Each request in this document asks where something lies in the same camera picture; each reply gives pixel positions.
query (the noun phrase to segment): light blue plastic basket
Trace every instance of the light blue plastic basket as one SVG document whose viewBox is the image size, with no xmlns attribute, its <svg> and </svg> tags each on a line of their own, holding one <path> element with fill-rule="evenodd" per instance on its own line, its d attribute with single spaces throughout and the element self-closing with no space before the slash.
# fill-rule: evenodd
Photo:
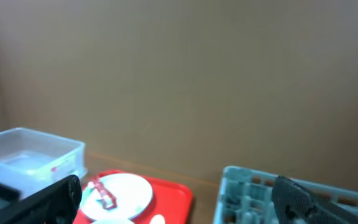
<svg viewBox="0 0 358 224">
<path fill-rule="evenodd" d="M 278 224 L 271 201 L 275 174 L 229 166 L 216 204 L 214 224 Z M 358 192 L 292 179 L 358 216 Z"/>
</svg>

